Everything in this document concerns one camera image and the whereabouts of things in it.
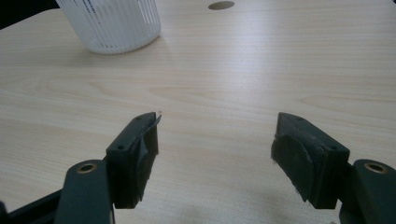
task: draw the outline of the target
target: table surface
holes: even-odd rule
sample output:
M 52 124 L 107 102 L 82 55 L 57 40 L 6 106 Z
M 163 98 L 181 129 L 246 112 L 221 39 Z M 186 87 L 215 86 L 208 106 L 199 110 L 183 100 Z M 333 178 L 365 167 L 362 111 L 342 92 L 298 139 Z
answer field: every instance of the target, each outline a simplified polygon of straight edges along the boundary
M 349 162 L 396 167 L 391 0 L 157 1 L 162 32 L 88 52 L 60 9 L 0 31 L 0 200 L 15 210 L 101 159 L 135 116 L 163 115 L 145 197 L 117 223 L 339 223 L 271 159 L 278 112 L 310 120 Z

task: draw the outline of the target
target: white plastic container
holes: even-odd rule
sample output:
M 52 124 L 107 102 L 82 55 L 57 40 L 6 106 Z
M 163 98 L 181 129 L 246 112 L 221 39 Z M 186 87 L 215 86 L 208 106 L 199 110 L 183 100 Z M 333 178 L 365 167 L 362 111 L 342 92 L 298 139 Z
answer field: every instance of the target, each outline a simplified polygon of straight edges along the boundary
M 56 0 L 84 46 L 115 54 L 141 48 L 161 31 L 154 0 Z

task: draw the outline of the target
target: wooden table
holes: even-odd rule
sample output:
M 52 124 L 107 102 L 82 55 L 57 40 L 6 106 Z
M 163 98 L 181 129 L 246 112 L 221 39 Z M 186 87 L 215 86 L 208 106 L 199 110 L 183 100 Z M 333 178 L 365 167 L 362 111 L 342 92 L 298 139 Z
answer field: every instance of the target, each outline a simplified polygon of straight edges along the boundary
M 161 36 L 88 52 L 61 10 L 0 31 L 0 200 L 15 210 L 101 159 L 155 111 L 160 155 L 117 223 L 339 223 L 303 203 L 270 147 L 280 111 L 396 167 L 396 5 L 391 0 L 157 1 Z

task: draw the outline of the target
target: hole in table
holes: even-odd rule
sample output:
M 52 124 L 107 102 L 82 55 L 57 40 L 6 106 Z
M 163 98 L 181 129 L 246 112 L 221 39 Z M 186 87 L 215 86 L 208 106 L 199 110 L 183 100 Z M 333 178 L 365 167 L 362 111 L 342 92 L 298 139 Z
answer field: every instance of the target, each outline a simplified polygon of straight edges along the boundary
M 213 3 L 209 6 L 209 9 L 212 10 L 222 10 L 222 9 L 226 9 L 229 7 L 233 7 L 233 5 L 235 5 L 234 2 L 232 1 L 221 1 L 221 2 L 217 2 L 217 3 Z

